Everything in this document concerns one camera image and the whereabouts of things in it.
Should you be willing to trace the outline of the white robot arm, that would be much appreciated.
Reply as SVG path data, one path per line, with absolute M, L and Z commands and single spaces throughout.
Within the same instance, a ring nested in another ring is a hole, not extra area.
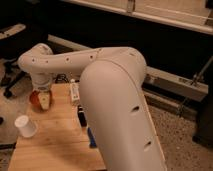
M 167 171 L 142 84 L 146 61 L 132 47 L 55 54 L 39 43 L 18 59 L 33 88 L 48 91 L 52 76 L 80 77 L 80 103 L 108 171 Z

